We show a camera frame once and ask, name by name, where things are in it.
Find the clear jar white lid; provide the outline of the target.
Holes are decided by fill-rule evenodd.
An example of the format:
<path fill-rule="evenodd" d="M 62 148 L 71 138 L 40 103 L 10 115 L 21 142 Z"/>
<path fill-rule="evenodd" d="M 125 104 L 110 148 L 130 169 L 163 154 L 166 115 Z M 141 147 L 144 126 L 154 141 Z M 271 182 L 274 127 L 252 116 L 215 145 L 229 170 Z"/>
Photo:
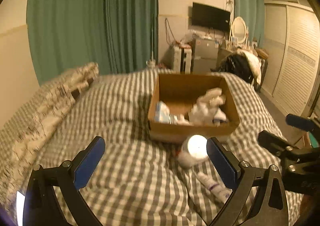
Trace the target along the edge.
<path fill-rule="evenodd" d="M 182 168 L 189 169 L 208 159 L 207 139 L 202 135 L 192 135 L 181 145 L 176 154 Z"/>

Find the cream lace cloth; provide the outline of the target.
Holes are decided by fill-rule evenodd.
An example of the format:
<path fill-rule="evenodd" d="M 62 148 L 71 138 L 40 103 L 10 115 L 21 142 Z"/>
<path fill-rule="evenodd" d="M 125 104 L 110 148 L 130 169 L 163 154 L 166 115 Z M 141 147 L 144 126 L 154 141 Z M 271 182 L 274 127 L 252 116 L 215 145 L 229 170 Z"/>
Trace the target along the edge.
<path fill-rule="evenodd" d="M 221 110 L 226 102 L 221 88 L 207 90 L 200 96 L 188 113 L 189 122 L 192 125 L 214 125 L 229 122 L 227 115 Z"/>

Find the blue white tissue box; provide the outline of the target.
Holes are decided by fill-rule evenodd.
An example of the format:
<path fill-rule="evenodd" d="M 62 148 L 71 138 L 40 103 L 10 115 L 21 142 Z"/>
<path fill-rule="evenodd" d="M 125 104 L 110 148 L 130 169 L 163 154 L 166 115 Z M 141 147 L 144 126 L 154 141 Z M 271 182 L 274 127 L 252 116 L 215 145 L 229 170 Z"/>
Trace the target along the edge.
<path fill-rule="evenodd" d="M 163 101 L 159 101 L 156 104 L 154 121 L 167 124 L 176 123 L 175 116 L 170 113 L 169 107 Z"/>

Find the white tube purple label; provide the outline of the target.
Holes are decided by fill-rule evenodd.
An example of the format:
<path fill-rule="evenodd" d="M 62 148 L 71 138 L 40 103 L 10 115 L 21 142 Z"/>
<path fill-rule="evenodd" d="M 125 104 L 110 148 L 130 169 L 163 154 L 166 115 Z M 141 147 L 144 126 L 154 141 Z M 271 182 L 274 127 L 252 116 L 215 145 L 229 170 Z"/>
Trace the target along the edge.
<path fill-rule="evenodd" d="M 202 172 L 197 173 L 196 177 L 200 183 L 217 198 L 220 203 L 225 204 L 227 202 L 232 194 L 231 189 L 219 184 L 213 178 Z"/>

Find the grey checked bed cover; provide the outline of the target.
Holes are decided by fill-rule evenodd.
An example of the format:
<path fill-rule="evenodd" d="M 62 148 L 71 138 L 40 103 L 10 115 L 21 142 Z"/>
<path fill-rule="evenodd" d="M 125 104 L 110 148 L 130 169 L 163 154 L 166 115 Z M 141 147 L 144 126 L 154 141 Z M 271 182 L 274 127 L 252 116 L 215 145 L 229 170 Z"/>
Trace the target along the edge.
<path fill-rule="evenodd" d="M 1 130 L 1 205 L 16 218 L 16 194 L 25 192 L 33 166 L 56 167 L 73 159 L 94 137 L 106 149 L 81 194 L 103 225 L 208 225 L 221 203 L 197 179 L 202 172 L 218 180 L 210 161 L 183 169 L 176 145 L 149 137 L 148 108 L 157 70 L 98 77 L 76 99 L 53 130 L 22 155 L 21 174 L 13 150 L 25 150 L 36 112 L 49 93 L 62 91 L 66 72 L 43 84 Z"/>

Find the white padded coat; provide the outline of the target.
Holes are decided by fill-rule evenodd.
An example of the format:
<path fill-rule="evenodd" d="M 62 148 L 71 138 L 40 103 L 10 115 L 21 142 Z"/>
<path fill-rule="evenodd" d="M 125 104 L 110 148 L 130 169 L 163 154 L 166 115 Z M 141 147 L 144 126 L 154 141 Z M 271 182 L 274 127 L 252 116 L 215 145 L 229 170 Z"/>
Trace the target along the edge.
<path fill-rule="evenodd" d="M 261 62 L 259 58 L 246 50 L 237 50 L 237 53 L 246 57 L 255 81 L 261 85 Z"/>

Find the chair with black jacket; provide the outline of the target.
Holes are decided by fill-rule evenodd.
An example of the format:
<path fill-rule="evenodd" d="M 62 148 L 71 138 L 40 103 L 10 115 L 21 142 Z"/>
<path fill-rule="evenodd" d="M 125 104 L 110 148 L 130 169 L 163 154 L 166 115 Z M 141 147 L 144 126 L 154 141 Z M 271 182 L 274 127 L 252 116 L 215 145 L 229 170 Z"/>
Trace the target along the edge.
<path fill-rule="evenodd" d="M 225 57 L 218 67 L 210 70 L 211 72 L 234 74 L 249 84 L 252 84 L 254 80 L 249 62 L 243 54 L 232 53 Z"/>

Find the floral patterned pillow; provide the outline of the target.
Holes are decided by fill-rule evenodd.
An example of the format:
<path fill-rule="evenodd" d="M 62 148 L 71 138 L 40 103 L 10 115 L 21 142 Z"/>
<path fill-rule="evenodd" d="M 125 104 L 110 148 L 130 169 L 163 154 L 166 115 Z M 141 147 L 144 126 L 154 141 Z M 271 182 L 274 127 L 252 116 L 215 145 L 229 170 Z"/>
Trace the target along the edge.
<path fill-rule="evenodd" d="M 43 84 L 1 129 L 1 205 L 15 201 L 38 152 L 99 75 L 90 62 Z"/>

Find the white louvred wardrobe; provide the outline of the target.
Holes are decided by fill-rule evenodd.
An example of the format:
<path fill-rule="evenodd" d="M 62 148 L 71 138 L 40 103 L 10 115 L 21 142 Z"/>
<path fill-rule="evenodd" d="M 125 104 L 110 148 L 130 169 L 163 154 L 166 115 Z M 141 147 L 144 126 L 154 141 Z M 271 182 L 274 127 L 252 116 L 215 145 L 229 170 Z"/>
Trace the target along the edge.
<path fill-rule="evenodd" d="M 263 48 L 269 57 L 262 92 L 284 115 L 302 115 L 319 67 L 319 21 L 313 10 L 266 2 Z"/>

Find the grey mini fridge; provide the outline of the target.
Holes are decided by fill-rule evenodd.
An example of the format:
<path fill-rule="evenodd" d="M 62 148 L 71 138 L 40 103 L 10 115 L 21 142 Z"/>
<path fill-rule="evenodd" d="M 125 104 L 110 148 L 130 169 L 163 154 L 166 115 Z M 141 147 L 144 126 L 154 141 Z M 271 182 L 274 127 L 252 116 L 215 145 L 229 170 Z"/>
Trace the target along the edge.
<path fill-rule="evenodd" d="M 193 73 L 210 73 L 216 69 L 219 45 L 214 40 L 194 39 L 192 43 Z"/>

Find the white oval vanity mirror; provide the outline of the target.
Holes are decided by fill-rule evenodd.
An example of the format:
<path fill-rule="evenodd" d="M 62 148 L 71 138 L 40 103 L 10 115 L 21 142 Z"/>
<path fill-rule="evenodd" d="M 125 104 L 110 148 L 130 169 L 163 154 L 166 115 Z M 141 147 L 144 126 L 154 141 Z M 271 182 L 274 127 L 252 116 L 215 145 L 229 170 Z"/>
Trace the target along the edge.
<path fill-rule="evenodd" d="M 246 43 L 248 39 L 248 27 L 242 17 L 236 17 L 231 23 L 229 41 L 237 41 L 238 44 Z"/>

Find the white suitcase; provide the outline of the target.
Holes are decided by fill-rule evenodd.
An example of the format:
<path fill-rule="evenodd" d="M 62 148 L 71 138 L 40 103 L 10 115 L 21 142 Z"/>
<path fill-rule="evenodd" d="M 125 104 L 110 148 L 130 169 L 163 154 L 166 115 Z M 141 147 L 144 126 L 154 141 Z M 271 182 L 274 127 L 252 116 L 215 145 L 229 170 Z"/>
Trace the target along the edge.
<path fill-rule="evenodd" d="M 189 45 L 178 46 L 174 45 L 171 48 L 171 69 L 179 72 L 191 73 L 192 50 Z"/>

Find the green curtain by wardrobe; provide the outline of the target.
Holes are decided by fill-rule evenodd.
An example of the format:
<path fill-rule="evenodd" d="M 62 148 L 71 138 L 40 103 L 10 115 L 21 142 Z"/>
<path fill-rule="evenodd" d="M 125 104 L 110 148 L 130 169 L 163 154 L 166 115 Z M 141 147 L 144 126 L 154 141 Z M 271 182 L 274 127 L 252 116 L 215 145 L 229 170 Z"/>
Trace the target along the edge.
<path fill-rule="evenodd" d="M 262 47 L 265 30 L 264 0 L 234 0 L 234 17 L 244 19 L 249 31 L 249 42 L 255 39 L 258 47 Z"/>

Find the green curtain behind bed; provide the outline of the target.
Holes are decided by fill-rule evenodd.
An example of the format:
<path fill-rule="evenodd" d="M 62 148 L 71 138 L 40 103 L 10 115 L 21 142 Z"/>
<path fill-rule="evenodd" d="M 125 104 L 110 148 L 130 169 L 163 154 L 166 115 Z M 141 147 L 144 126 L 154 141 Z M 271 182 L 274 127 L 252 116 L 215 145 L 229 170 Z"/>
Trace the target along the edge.
<path fill-rule="evenodd" d="M 106 75 L 158 58 L 158 0 L 28 0 L 27 26 L 41 84 L 89 62 Z"/>

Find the black wall television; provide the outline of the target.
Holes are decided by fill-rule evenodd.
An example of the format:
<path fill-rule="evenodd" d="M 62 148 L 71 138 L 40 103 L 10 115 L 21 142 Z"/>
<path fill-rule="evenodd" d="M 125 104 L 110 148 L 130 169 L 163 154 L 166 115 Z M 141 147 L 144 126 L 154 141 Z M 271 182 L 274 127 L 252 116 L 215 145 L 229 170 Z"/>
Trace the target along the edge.
<path fill-rule="evenodd" d="M 213 6 L 193 2 L 191 24 L 229 32 L 231 13 Z"/>

